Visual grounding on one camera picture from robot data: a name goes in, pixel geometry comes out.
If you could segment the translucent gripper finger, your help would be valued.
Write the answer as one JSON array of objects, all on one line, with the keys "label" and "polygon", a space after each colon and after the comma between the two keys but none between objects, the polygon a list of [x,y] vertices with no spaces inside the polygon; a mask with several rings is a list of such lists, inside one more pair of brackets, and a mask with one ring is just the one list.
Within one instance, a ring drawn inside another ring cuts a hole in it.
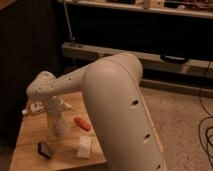
[{"label": "translucent gripper finger", "polygon": [[49,128],[54,128],[56,125],[57,117],[56,116],[47,116],[47,124]]}]

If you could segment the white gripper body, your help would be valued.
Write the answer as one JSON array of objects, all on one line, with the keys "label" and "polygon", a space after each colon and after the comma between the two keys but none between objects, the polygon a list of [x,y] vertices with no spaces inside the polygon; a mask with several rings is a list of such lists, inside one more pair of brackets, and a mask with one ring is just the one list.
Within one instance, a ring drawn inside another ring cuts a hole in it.
[{"label": "white gripper body", "polygon": [[60,116],[64,110],[74,110],[74,107],[59,96],[44,99],[42,104],[50,117]]}]

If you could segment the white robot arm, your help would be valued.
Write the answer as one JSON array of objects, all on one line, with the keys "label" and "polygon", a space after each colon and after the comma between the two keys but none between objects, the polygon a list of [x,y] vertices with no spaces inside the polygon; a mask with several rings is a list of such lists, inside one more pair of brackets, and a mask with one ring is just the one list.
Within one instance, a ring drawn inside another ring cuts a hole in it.
[{"label": "white robot arm", "polygon": [[120,53],[59,78],[43,71],[26,93],[54,116],[62,113],[61,95],[80,91],[110,171],[167,171],[140,90],[142,75],[139,59]]}]

